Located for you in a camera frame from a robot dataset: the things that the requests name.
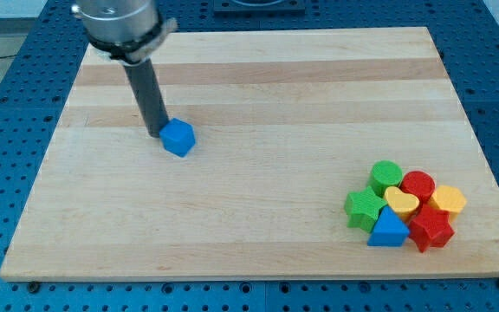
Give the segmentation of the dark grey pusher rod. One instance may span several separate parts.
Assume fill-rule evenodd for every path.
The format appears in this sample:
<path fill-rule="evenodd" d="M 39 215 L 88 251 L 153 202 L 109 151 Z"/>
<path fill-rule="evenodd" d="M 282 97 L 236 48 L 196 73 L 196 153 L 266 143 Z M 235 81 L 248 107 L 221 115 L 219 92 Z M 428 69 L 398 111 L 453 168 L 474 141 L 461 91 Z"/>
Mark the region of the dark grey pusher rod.
<path fill-rule="evenodd" d="M 153 65 L 146 60 L 136 66 L 125 66 L 124 70 L 146 130 L 151 137 L 158 138 L 170 119 Z"/>

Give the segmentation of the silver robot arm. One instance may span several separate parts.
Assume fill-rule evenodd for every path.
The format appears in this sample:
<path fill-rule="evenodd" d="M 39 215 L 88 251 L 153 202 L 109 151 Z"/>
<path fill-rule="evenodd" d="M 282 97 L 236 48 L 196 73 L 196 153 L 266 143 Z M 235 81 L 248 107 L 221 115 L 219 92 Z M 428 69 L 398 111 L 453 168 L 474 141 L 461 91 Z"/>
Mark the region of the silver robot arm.
<path fill-rule="evenodd" d="M 123 66 L 146 130 L 158 138 L 169 116 L 151 56 L 177 30 L 177 20 L 165 19 L 154 0 L 76 0 L 71 13 L 98 53 Z"/>

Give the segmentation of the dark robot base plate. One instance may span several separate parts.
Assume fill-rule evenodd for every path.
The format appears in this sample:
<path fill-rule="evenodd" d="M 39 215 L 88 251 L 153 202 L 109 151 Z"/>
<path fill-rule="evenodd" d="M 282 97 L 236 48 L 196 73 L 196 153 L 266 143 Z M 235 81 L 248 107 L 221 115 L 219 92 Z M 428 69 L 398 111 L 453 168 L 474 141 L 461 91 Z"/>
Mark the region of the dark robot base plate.
<path fill-rule="evenodd" d="M 301 13 L 305 0 L 212 0 L 213 11 L 218 13 Z"/>

